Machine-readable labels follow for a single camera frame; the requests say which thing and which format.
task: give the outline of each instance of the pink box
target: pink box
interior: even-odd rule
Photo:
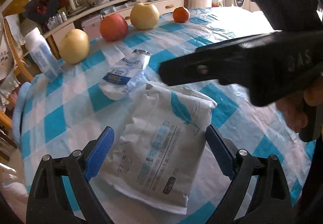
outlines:
[[[81,23],[83,31],[88,35],[89,40],[93,40],[101,36],[100,23],[102,20],[101,14],[92,15],[90,18],[83,20]]]

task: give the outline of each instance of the metal screw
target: metal screw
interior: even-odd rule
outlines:
[[[272,160],[274,160],[274,161],[277,161],[277,160],[278,160],[278,157],[277,157],[276,155],[274,155],[274,154],[271,154],[271,155],[270,155],[270,158],[271,158]]]
[[[49,155],[44,155],[44,156],[43,156],[43,160],[44,160],[44,161],[47,161],[47,160],[49,160],[49,159],[50,159],[50,156],[49,156]]]
[[[206,65],[199,65],[199,66],[197,66],[197,71],[200,74],[205,75],[205,74],[207,74],[207,66]]]
[[[246,151],[244,149],[240,149],[239,154],[242,155],[242,156],[246,156],[248,154],[248,151]]]
[[[80,154],[82,153],[82,151],[81,150],[74,150],[73,151],[73,156],[79,156]]]

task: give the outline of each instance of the wooden chair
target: wooden chair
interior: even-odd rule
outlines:
[[[25,63],[23,62],[23,57],[19,57],[17,53],[17,49],[20,47],[20,45],[14,40],[12,37],[12,34],[10,32],[10,28],[8,25],[8,22],[6,19],[4,19],[4,35],[7,38],[8,46],[10,47],[10,51],[12,53],[12,57],[15,60],[15,66],[14,66],[14,74],[15,76],[18,76],[20,73],[22,73],[25,78],[31,82],[33,80],[33,76],[27,71],[25,67]],[[13,105],[15,105],[15,101],[11,98],[8,99],[9,102],[11,102]],[[12,129],[12,121],[11,119],[3,112],[0,111],[0,123],[2,123],[6,128]]]

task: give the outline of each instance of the blue gripper pad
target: blue gripper pad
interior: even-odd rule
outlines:
[[[84,177],[87,181],[96,177],[114,142],[114,130],[109,127],[97,140],[85,162]]]
[[[238,149],[231,140],[223,139],[212,125],[206,128],[205,138],[223,175],[233,180],[236,174],[235,154]]]

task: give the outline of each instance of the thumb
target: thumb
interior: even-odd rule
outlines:
[[[304,91],[304,99],[310,106],[323,103],[323,76],[320,76]]]

